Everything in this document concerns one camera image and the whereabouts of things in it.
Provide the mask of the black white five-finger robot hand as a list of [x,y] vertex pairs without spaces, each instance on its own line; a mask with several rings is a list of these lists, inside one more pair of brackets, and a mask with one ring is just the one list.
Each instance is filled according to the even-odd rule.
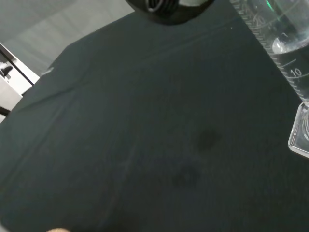
[[212,0],[127,0],[140,16],[162,25],[184,24],[204,13]]

